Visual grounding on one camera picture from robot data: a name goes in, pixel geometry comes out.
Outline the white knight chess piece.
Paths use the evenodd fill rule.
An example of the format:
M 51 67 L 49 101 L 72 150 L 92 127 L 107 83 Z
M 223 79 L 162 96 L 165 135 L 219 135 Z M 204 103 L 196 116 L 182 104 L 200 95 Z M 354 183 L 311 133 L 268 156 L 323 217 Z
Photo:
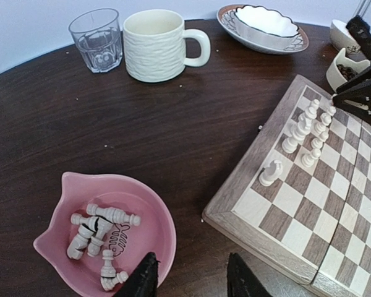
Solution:
M 258 177 L 262 186 L 271 186 L 283 172 L 283 162 L 281 160 L 273 160 Z

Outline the white queen chess piece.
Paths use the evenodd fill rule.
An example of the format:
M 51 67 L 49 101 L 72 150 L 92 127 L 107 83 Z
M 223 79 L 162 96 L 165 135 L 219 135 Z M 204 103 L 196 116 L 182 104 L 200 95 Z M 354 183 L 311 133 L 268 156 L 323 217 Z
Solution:
M 312 128 L 312 121 L 317 117 L 317 110 L 313 107 L 308 107 L 302 114 L 299 115 L 298 120 L 310 133 Z

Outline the white king chess piece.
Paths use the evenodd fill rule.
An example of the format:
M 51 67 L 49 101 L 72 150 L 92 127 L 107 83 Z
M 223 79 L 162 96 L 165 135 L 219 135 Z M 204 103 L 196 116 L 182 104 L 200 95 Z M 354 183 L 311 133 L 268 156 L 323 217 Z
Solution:
M 301 122 L 298 122 L 291 130 L 291 135 L 286 138 L 282 143 L 282 149 L 286 153 L 294 153 L 297 146 L 303 142 L 306 136 L 310 134 Z

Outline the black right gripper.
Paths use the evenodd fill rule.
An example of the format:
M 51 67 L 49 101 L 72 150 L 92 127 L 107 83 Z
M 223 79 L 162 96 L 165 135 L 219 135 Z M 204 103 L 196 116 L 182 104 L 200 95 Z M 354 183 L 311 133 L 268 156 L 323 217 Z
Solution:
M 361 83 L 365 84 L 364 92 L 344 92 Z M 332 97 L 335 107 L 364 119 L 371 125 L 371 65 L 355 77 L 336 89 Z

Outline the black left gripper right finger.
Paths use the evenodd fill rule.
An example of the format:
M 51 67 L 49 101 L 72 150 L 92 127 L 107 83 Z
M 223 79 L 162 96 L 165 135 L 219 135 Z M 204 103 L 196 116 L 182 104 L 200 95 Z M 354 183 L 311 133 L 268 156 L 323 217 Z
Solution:
M 272 297 L 238 253 L 229 255 L 227 296 Z

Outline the white pawn chess piece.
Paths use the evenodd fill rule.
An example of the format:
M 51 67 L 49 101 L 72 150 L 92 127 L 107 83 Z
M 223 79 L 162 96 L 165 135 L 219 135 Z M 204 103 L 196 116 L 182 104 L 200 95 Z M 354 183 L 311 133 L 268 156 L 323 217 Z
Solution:
M 323 147 L 323 144 L 326 142 L 328 139 L 328 133 L 326 131 L 323 131 L 322 133 L 319 134 L 319 136 L 315 137 L 311 141 L 311 146 L 313 149 L 321 149 Z

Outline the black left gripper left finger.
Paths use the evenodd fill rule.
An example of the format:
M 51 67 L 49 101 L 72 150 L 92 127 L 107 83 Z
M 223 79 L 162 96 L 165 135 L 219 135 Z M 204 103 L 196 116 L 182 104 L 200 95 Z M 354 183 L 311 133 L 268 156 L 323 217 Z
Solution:
M 113 297 L 156 297 L 158 265 L 154 252 L 148 252 Z

